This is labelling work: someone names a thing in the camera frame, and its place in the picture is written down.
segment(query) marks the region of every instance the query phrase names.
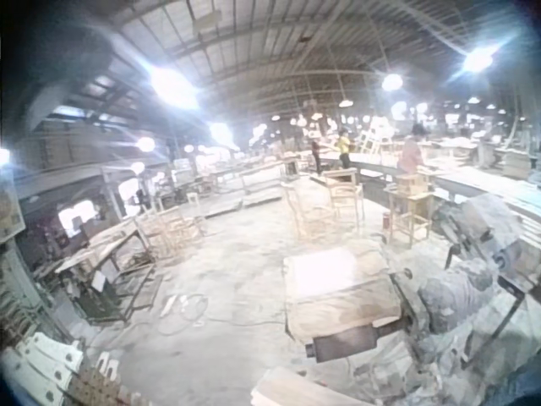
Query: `floor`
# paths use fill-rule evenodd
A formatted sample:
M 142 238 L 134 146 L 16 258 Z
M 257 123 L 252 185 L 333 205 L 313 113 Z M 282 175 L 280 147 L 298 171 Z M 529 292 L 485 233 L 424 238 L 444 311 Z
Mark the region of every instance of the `floor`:
M 306 204 L 326 203 L 325 190 L 315 182 L 301 178 L 295 184 L 303 191 Z M 307 370 L 311 379 L 363 398 L 355 372 L 388 338 L 381 340 L 378 349 L 347 360 L 317 365 L 307 359 L 304 348 L 284 332 L 281 266 L 289 255 L 337 246 L 355 253 L 362 238 L 381 232 L 386 211 L 369 200 L 365 200 L 365 210 L 366 221 L 359 234 L 342 225 L 309 244 L 294 238 L 284 200 L 207 220 L 208 235 L 199 246 L 158 267 L 164 282 L 150 311 L 137 312 L 127 326 L 116 323 L 98 333 L 95 327 L 85 327 L 94 336 L 88 342 L 89 356 L 96 359 L 102 350 L 110 351 L 120 360 L 123 383 L 164 406 L 249 404 L 254 385 L 266 370 L 278 365 Z M 410 267 L 414 281 L 421 283 L 431 272 L 442 270 L 448 246 L 434 235 L 412 250 L 407 250 L 405 239 L 399 240 L 392 250 L 398 266 Z M 175 294 L 178 298 L 173 309 L 160 318 L 167 300 Z M 500 298 L 496 314 L 487 309 L 487 315 L 480 316 L 484 323 L 477 324 L 493 329 L 500 317 L 497 312 L 508 305 L 509 298 Z M 508 348 L 506 351 L 495 351 L 497 356 L 483 359 L 481 371 L 460 372 L 445 381 L 455 393 L 454 403 L 446 404 L 478 404 L 486 386 L 502 379 L 541 347 L 541 332 L 526 330 L 535 320 L 532 317 L 541 316 L 541 306 L 527 302 L 523 307 L 498 343 L 500 348 Z M 439 337 L 435 341 L 451 339 Z

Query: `wooden box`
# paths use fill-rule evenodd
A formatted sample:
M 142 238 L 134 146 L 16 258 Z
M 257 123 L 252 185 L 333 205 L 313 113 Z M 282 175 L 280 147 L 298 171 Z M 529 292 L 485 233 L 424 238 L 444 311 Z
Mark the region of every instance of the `wooden box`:
M 399 175 L 396 189 L 401 195 L 421 195 L 429 191 L 429 178 L 420 173 Z

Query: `pink shirt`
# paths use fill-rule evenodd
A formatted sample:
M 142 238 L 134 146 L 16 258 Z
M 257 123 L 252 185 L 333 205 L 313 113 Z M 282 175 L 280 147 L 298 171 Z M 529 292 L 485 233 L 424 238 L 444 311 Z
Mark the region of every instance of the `pink shirt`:
M 407 173 L 416 173 L 417 165 L 423 165 L 421 149 L 413 138 L 406 138 L 397 166 Z

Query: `person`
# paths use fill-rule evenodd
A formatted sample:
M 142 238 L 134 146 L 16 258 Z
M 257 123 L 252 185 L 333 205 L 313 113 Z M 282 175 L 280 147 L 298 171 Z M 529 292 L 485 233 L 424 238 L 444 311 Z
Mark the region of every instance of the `person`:
M 397 167 L 402 173 L 416 173 L 419 165 L 424 165 L 423 156 L 418 142 L 424 137 L 423 131 L 415 131 L 413 126 L 412 135 L 406 137 L 402 154 L 398 159 Z
M 312 140 L 312 155 L 315 160 L 315 171 L 318 173 L 318 176 L 321 175 L 321 158 L 320 158 L 320 145 L 316 140 Z
M 349 145 L 350 141 L 347 137 L 347 130 L 343 129 L 340 131 L 340 138 L 338 139 L 336 146 L 340 151 L 340 160 L 342 161 L 344 169 L 348 169 L 351 166 L 351 161 L 349 160 Z

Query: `board on wall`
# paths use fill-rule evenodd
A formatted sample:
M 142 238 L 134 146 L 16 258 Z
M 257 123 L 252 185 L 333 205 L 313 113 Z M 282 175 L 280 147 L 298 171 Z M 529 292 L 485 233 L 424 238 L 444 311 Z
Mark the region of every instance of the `board on wall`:
M 13 173 L 8 168 L 0 168 L 0 244 L 24 229 L 25 220 L 20 212 Z

